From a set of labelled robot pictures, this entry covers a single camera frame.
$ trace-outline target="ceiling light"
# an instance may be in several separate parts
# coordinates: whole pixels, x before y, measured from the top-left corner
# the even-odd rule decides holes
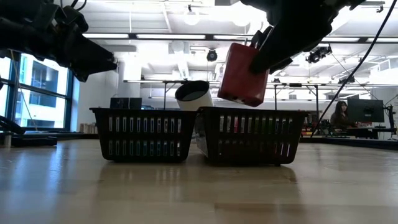
[[[182,40],[203,40],[205,35],[190,34],[137,34],[138,39],[182,39]]]
[[[251,40],[252,35],[214,35],[216,40]]]
[[[128,39],[129,34],[83,34],[89,39]]]
[[[198,12],[187,11],[184,14],[184,22],[190,26],[198,24],[200,18]]]
[[[357,42],[359,38],[357,37],[325,37],[322,42]]]
[[[206,52],[209,48],[208,47],[202,47],[202,46],[190,46],[190,50],[192,51],[204,51]]]
[[[160,80],[125,80],[128,83],[163,83]]]
[[[367,42],[373,42],[374,41],[374,38],[369,38],[368,40],[367,40]],[[378,38],[377,39],[377,42],[384,42],[384,43],[388,43],[388,42],[392,42],[392,43],[396,43],[396,42],[398,42],[398,38]]]

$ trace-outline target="red box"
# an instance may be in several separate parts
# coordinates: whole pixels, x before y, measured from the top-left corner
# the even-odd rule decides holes
[[[226,58],[226,68],[218,97],[242,103],[248,106],[258,106],[264,102],[269,70],[253,74],[249,66],[258,49],[233,43]]]

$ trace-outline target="computer monitor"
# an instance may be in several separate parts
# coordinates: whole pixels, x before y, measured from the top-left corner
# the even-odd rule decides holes
[[[142,109],[142,98],[130,98],[130,109],[141,110]]]
[[[348,99],[348,118],[358,122],[384,122],[383,101]]]
[[[129,98],[111,98],[111,109],[129,109]]]

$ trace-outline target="woman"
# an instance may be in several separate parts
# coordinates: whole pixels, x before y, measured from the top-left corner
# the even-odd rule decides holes
[[[336,105],[336,110],[330,118],[330,124],[334,128],[347,129],[349,127],[356,127],[354,122],[348,119],[347,104],[344,101],[339,101]]]

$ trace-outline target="cable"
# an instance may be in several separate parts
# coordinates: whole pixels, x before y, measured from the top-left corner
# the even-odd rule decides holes
[[[14,51],[13,50],[10,50],[10,51],[11,51],[11,58],[12,58],[12,64],[14,66],[15,76],[17,78],[17,88],[19,88],[20,91],[21,91],[22,100],[23,100],[23,102],[25,104],[25,107],[26,107],[27,113],[29,114],[30,120],[33,122],[33,125],[35,126],[36,131],[39,131],[37,129],[36,121],[32,118],[32,115],[30,115],[30,111],[29,111],[29,108],[27,107],[27,103],[26,103],[26,100],[25,100],[24,92],[22,92],[22,87],[19,84],[19,74],[17,72],[18,71],[17,70],[17,65],[15,64]]]
[[[391,100],[389,100],[387,103],[386,103],[386,105],[388,104],[388,103],[390,103],[391,101],[393,101],[395,98],[397,98],[398,97],[398,94],[396,94],[396,96],[394,96]]]
[[[337,63],[340,64],[340,66],[346,71],[346,73],[349,73],[349,72],[347,71],[347,69],[341,64],[341,62],[335,57],[335,55],[331,54],[331,56],[333,56],[333,57],[336,59]],[[366,90],[371,96],[373,96],[375,99],[379,100],[376,96],[374,96],[374,95],[370,92],[370,90],[368,90],[367,88],[365,88],[365,86],[362,86],[362,83],[360,83],[360,82],[359,82],[357,79],[355,79],[355,78],[354,78],[354,80],[355,80],[358,84],[360,84],[361,87],[364,88],[364,90]]]
[[[74,8],[79,0],[73,0],[72,4],[70,4],[70,7]]]
[[[81,5],[78,9],[76,9],[77,11],[82,10],[87,4],[87,0],[84,1],[83,5]]]
[[[326,107],[326,110],[322,113],[321,117],[320,117],[320,121],[322,120],[322,118],[325,116],[326,112],[328,111],[328,109],[330,108],[330,106],[333,104],[333,102],[336,100],[336,98],[338,97],[339,93],[343,90],[344,86],[348,83],[348,80],[356,73],[356,71],[360,68],[360,66],[363,64],[363,62],[366,60],[366,58],[368,57],[368,55],[371,53],[374,45],[377,42],[377,39],[380,36],[381,31],[383,30],[384,26],[386,25],[388,18],[390,18],[392,11],[394,10],[394,7],[397,3],[397,0],[393,0],[390,9],[387,12],[386,18],[383,20],[383,23],[381,24],[377,34],[374,36],[374,39],[368,49],[368,51],[365,53],[364,57],[362,58],[362,60],[358,63],[358,65],[354,68],[353,72],[347,77],[347,79],[343,82],[343,84],[341,85],[340,89],[337,91],[336,95],[333,97],[333,99],[330,101],[329,105]],[[319,127],[319,122],[317,122],[317,125],[314,127],[312,134],[311,134],[311,138],[314,135],[314,130],[318,129]]]

